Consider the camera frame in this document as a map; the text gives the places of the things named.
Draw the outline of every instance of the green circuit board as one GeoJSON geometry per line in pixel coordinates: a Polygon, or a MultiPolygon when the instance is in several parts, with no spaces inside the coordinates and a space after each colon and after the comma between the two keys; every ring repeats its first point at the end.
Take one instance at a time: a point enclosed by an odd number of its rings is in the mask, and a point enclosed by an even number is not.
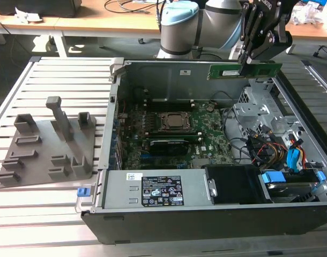
{"type": "Polygon", "coordinates": [[[205,164],[234,163],[229,144],[221,129],[220,111],[218,109],[210,111],[210,108],[215,107],[213,103],[202,102],[195,105],[193,111],[188,112],[189,121],[194,130],[202,133],[203,139],[198,143],[190,143],[187,154],[182,156],[151,156],[144,128],[144,120],[149,113],[138,107],[131,110],[128,113],[130,126],[126,126],[122,140],[126,152],[122,169],[198,169],[205,164]]]}

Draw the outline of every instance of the open computer chassis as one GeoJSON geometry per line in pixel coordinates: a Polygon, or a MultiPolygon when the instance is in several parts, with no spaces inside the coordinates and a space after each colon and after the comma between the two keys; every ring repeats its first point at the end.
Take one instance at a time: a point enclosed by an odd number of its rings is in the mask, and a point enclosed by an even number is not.
{"type": "Polygon", "coordinates": [[[302,234],[327,223],[327,133],[277,64],[112,64],[94,205],[104,244],[302,234]]]}

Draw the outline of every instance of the gray plastic holder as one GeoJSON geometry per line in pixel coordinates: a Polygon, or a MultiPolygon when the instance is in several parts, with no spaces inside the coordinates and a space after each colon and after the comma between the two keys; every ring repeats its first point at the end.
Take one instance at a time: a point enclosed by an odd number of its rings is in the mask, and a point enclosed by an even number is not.
{"type": "Polygon", "coordinates": [[[35,122],[18,115],[6,159],[0,170],[0,188],[87,179],[92,175],[95,118],[81,112],[68,119],[59,96],[46,106],[55,120],[35,122]]]}

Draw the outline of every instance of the sticker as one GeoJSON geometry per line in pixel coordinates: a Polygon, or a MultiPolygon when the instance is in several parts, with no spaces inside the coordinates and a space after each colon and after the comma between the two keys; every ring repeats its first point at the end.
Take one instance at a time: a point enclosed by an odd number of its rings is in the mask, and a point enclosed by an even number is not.
{"type": "Polygon", "coordinates": [[[237,76],[239,71],[223,71],[222,76],[237,76]]]}
{"type": "Polygon", "coordinates": [[[127,180],[141,180],[143,173],[127,173],[127,180]]]}
{"type": "Polygon", "coordinates": [[[180,176],[142,177],[142,205],[144,207],[184,205],[180,176]]]}
{"type": "Polygon", "coordinates": [[[191,70],[180,70],[180,75],[191,75],[191,70]]]}

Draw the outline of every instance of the computer case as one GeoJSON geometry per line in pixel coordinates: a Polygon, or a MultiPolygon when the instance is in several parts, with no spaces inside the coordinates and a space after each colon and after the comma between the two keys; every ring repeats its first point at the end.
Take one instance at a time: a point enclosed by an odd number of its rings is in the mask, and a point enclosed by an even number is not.
{"type": "Polygon", "coordinates": [[[63,18],[74,17],[81,0],[0,0],[0,15],[15,14],[15,8],[28,13],[57,16],[63,18]]]}

